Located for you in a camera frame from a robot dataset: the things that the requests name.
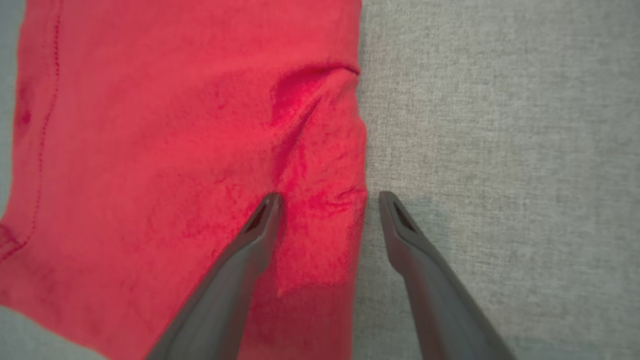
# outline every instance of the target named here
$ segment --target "red cloth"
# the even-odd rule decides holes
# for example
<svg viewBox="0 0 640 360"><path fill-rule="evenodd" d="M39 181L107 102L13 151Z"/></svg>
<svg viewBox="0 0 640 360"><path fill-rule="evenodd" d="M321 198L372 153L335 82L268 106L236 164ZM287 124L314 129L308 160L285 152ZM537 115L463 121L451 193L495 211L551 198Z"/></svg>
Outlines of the red cloth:
<svg viewBox="0 0 640 360"><path fill-rule="evenodd" d="M367 193L359 0L29 0L0 304L141 359L262 196L240 359L347 359Z"/></svg>

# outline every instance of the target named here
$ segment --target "red garment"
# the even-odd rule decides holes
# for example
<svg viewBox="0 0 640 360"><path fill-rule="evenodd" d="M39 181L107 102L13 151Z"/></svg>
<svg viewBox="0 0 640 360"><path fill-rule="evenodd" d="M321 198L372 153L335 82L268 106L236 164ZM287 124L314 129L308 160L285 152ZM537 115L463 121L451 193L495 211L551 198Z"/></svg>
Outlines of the red garment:
<svg viewBox="0 0 640 360"><path fill-rule="evenodd" d="M141 359L262 196L240 359L347 359L367 193L359 0L29 0L0 304Z"/></svg>

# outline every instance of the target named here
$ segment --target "gray background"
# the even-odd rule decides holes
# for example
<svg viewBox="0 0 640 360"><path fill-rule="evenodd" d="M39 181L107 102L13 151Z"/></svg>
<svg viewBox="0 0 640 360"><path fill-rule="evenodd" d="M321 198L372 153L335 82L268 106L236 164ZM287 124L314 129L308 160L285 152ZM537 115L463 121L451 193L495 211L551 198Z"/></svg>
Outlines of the gray background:
<svg viewBox="0 0 640 360"><path fill-rule="evenodd" d="M0 7L0 208L23 8ZM640 2L364 0L361 21L354 359L420 358L382 189L520 359L640 358ZM0 309L0 358L98 357Z"/></svg>

